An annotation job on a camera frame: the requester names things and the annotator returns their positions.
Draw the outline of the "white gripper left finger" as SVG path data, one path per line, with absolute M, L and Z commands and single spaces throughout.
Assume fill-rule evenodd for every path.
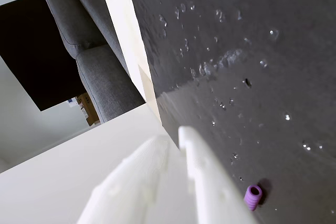
M 92 191 L 78 223 L 195 223 L 186 162 L 167 135 L 126 157 Z

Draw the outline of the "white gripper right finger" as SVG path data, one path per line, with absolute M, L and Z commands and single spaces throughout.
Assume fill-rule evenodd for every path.
M 200 133 L 178 128 L 180 151 L 193 185 L 198 223 L 257 223 L 231 176 Z

